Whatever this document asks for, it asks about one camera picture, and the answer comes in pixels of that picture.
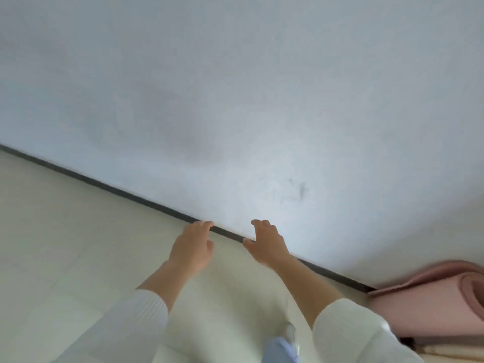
beige floor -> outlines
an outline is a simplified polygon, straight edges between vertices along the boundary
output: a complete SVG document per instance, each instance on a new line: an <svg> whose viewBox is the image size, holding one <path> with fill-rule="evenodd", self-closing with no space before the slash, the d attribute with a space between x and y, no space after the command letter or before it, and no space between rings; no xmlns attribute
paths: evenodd
<svg viewBox="0 0 484 363"><path fill-rule="evenodd" d="M184 225L0 152L0 361L55 359L167 258ZM256 363L287 319L302 362L319 361L276 275L233 240L211 238L214 259L183 290L155 361Z"/></svg>

white sweater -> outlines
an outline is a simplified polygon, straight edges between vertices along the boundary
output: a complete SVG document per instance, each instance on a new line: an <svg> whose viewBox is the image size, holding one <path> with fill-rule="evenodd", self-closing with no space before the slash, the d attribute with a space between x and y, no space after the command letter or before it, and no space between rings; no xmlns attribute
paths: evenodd
<svg viewBox="0 0 484 363"><path fill-rule="evenodd" d="M167 321L163 300L136 290L54 363L151 363ZM382 317L348 299L335 301L319 314L313 340L324 363L422 362L399 343Z"/></svg>

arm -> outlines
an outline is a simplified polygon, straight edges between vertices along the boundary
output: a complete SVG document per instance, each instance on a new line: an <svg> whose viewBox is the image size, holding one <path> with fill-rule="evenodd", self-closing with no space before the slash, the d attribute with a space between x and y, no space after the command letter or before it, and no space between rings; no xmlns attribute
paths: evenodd
<svg viewBox="0 0 484 363"><path fill-rule="evenodd" d="M399 343L382 317L345 299L291 256L284 239L268 220L251 223L256 241L244 239L244 247L282 279L313 330L316 350L324 362L422 362Z"/></svg>
<svg viewBox="0 0 484 363"><path fill-rule="evenodd" d="M130 298L112 307L81 335L55 363L152 362L179 293L212 257L214 244L207 238L213 225L187 225L173 244L169 259Z"/></svg>

leg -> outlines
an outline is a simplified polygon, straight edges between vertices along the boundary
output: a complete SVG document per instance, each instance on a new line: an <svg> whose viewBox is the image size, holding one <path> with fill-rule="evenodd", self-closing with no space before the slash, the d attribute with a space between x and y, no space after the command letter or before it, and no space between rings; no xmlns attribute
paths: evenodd
<svg viewBox="0 0 484 363"><path fill-rule="evenodd" d="M287 340L278 336L269 341L264 349L262 363L299 363L295 348Z"/></svg>

